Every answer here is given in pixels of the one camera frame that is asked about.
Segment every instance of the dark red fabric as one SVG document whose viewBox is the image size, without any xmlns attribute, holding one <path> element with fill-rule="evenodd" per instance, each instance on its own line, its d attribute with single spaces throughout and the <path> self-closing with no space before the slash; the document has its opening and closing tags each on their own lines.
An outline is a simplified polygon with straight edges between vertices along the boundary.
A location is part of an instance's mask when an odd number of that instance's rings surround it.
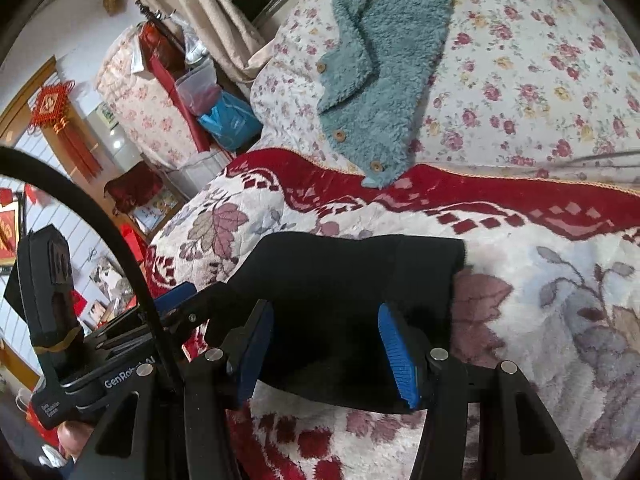
<svg viewBox="0 0 640 480">
<path fill-rule="evenodd" d="M 146 22 L 142 26 L 138 38 L 147 62 L 153 54 L 157 54 L 162 66 L 170 72 L 184 71 L 184 56 L 158 31 L 153 23 Z"/>
<path fill-rule="evenodd" d="M 90 181 L 102 171 L 102 166 L 95 160 L 72 122 L 65 121 L 64 128 L 56 133 L 73 164 L 85 179 Z"/>
<path fill-rule="evenodd" d="M 76 317 L 78 317 L 86 307 L 87 301 L 82 294 L 76 290 L 71 291 L 71 299 L 74 302 L 74 312 L 76 313 Z"/>
<path fill-rule="evenodd" d="M 127 173 L 104 186 L 104 192 L 115 200 L 116 209 L 129 214 L 147 204 L 162 189 L 162 179 L 144 162 L 137 163 Z"/>
<path fill-rule="evenodd" d="M 148 244 L 132 229 L 129 224 L 120 227 L 120 234 L 125 239 L 129 249 L 133 253 L 136 262 L 142 263 L 145 259 Z"/>
<path fill-rule="evenodd" d="M 640 196 L 597 184 L 463 176 L 420 164 L 391 186 L 371 189 L 360 185 L 361 176 L 319 168 L 279 148 L 245 153 L 225 168 L 225 174 L 241 175 L 245 189 L 269 187 L 283 194 L 288 207 L 300 212 L 313 210 L 321 217 L 331 212 L 355 211 L 375 202 L 389 211 L 436 216 L 440 223 L 450 224 L 457 234 L 491 229 L 502 223 L 519 226 L 529 221 L 569 240 L 628 231 L 623 240 L 640 246 Z M 256 174 L 263 177 L 260 182 L 253 176 Z M 461 221 L 455 215 L 457 210 L 484 213 L 486 218 L 478 223 Z M 145 270 L 154 297 L 176 285 L 169 274 L 165 278 L 158 270 L 171 268 L 173 264 L 173 257 L 156 257 L 156 247 L 149 247 Z"/>
<path fill-rule="evenodd" d="M 149 60 L 149 69 L 169 94 L 174 106 L 180 110 L 184 120 L 187 121 L 191 137 L 193 137 L 193 142 L 195 142 L 198 152 L 208 152 L 211 146 L 211 136 L 202 126 L 200 126 L 200 123 L 193 115 L 191 115 L 191 112 L 187 110 L 187 107 L 178 95 L 178 91 L 175 89 L 174 76 L 162 65 L 157 54 L 153 54 L 151 56 L 151 59 Z"/>
</svg>

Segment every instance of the red tassel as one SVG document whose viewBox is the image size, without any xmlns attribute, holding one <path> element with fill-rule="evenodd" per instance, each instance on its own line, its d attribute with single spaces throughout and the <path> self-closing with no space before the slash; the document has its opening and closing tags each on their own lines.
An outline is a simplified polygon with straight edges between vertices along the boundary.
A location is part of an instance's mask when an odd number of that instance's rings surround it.
<svg viewBox="0 0 640 480">
<path fill-rule="evenodd" d="M 102 171 L 102 166 L 95 160 L 95 157 L 69 120 L 63 118 L 56 124 L 54 129 L 69 157 L 85 179 L 91 180 Z"/>
</svg>

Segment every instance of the white wall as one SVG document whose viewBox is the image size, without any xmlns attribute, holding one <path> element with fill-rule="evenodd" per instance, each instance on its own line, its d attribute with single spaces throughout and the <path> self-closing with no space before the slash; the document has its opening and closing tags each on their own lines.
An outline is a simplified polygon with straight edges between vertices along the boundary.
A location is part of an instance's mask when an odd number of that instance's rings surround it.
<svg viewBox="0 0 640 480">
<path fill-rule="evenodd" d="M 0 67 L 0 112 L 36 70 L 56 56 L 60 77 L 76 81 L 72 101 L 86 116 L 101 101 L 94 78 L 108 48 L 125 28 L 142 19 L 132 0 L 113 17 L 102 0 L 55 0 L 27 23 Z"/>
<path fill-rule="evenodd" d="M 57 81 L 58 76 L 53 75 L 47 83 L 52 84 Z M 30 105 L 33 105 L 34 99 L 35 96 L 32 96 Z M 23 134 L 15 148 L 39 158 L 68 177 L 49 143 L 39 130 L 33 135 Z M 2 187 L 9 187 L 14 191 L 18 191 L 24 189 L 24 183 L 0 177 L 0 188 Z M 107 298 L 90 279 L 90 273 L 95 267 L 98 256 L 109 253 L 107 246 L 98 234 L 76 213 L 53 199 L 46 205 L 40 203 L 31 204 L 27 200 L 26 213 L 27 232 L 30 230 L 37 231 L 52 224 L 66 237 L 66 241 L 69 244 L 69 253 L 71 254 L 76 290 L 84 296 L 89 304 L 95 300 L 107 304 Z M 89 260 L 91 250 L 95 250 L 96 255 Z M 40 365 L 31 347 L 27 325 L 4 300 L 7 278 L 7 276 L 0 276 L 0 335 L 23 361 L 39 372 Z"/>
</svg>

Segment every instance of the wooden button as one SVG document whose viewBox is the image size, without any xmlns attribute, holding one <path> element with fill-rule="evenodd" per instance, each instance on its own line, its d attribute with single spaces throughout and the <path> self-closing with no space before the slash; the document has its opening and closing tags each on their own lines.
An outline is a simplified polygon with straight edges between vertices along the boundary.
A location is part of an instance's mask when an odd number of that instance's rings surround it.
<svg viewBox="0 0 640 480">
<path fill-rule="evenodd" d="M 337 142 L 344 142 L 347 138 L 347 134 L 344 132 L 344 130 L 335 130 L 334 131 L 334 139 Z"/>
</svg>

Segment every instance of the bed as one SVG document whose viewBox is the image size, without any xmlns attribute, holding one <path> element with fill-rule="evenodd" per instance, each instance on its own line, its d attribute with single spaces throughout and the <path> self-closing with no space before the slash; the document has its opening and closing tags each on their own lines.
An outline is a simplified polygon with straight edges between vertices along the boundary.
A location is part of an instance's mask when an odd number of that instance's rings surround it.
<svg viewBox="0 0 640 480">
<path fill-rule="evenodd" d="M 640 148 L 638 52 L 601 0 L 455 0 L 416 164 L 377 190 L 319 126 L 315 63 L 337 41 L 330 0 L 292 8 L 252 88 L 262 138 L 154 239 L 152 292 L 226 280 L 273 232 L 462 238 L 452 352 L 517 362 L 583 477 L 614 478 L 640 440 L 638 158 L 613 155 Z M 262 383 L 229 415 L 253 480 L 408 478 L 423 420 Z M 471 479 L 473 410 L 469 427 Z"/>
</svg>

